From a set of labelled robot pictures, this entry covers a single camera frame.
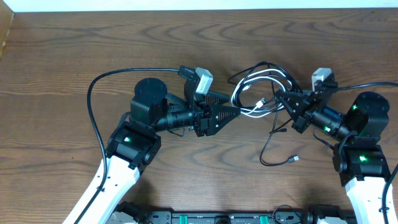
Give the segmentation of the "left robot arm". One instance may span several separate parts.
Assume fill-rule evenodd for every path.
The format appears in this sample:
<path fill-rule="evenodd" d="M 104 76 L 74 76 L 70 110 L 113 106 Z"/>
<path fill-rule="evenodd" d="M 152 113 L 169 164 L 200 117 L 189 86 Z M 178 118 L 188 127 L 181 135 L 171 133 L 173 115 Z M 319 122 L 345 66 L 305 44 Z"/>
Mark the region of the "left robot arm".
<path fill-rule="evenodd" d="M 228 95 L 210 90 L 208 70 L 181 66 L 174 71 L 186 80 L 183 98 L 169 93 L 158 78 L 136 84 L 130 110 L 108 142 L 99 142 L 101 163 L 65 223 L 106 223 L 158 153 L 159 132 L 188 128 L 198 137 L 212 136 L 240 115 L 239 108 L 227 106 Z"/>

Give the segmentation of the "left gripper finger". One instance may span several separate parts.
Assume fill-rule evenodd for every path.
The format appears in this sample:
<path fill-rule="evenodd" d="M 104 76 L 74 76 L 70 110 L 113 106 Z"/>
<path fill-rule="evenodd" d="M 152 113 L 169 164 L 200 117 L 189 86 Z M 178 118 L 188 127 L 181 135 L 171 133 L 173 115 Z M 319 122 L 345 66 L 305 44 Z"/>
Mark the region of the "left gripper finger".
<path fill-rule="evenodd" d="M 241 110 L 236 107 L 210 105 L 210 136 L 215 135 L 240 114 Z"/>
<path fill-rule="evenodd" d="M 205 95 L 199 95 L 199 105 L 223 105 L 229 101 L 229 95 L 209 90 Z"/>

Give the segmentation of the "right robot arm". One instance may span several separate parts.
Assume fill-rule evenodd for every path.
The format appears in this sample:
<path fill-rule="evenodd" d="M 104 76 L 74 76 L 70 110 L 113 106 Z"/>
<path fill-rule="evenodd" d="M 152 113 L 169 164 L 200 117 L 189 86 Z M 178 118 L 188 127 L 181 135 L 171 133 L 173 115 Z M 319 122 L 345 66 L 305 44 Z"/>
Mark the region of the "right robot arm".
<path fill-rule="evenodd" d="M 346 190 L 357 223 L 397 223 L 390 170 L 378 142 L 389 122 L 389 102 L 380 94 L 360 93 L 347 113 L 328 106 L 342 88 L 334 74 L 314 75 L 312 91 L 279 90 L 275 93 L 292 118 L 292 128 L 303 133 L 314 126 L 337 143 L 332 147 L 334 169 Z"/>

